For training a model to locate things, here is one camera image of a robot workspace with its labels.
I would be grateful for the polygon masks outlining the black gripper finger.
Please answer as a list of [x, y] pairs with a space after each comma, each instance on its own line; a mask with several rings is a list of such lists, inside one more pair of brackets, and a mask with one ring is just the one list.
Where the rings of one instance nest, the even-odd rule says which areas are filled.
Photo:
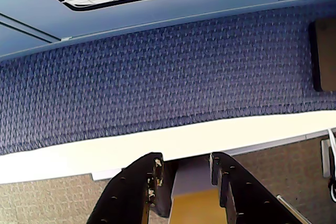
[[87, 223], [148, 223], [151, 209], [168, 218], [173, 184], [174, 162], [148, 153], [108, 182]]
[[310, 223], [280, 195], [274, 196], [241, 163], [223, 152], [209, 156], [212, 185], [227, 223]]

